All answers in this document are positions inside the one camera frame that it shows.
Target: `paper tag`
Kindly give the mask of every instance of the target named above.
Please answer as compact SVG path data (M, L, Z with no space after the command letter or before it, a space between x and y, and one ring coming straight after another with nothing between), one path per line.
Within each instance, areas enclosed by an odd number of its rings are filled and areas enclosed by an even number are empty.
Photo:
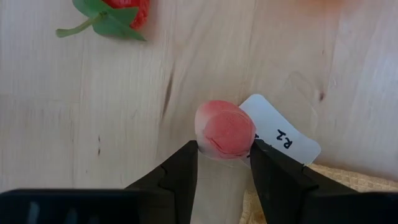
M259 139L302 164L311 164L321 152L319 144L297 131L262 95L251 95L240 108L256 126ZM250 158L242 159L250 166Z

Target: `wooden table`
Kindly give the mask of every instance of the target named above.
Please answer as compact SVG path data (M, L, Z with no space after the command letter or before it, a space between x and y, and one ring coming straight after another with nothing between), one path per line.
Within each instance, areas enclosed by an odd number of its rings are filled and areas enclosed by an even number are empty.
M210 99L264 95L319 163L398 180L398 1L153 0L146 43L55 29L72 1L3 0L0 189L120 188ZM200 156L193 223L237 223L250 171Z

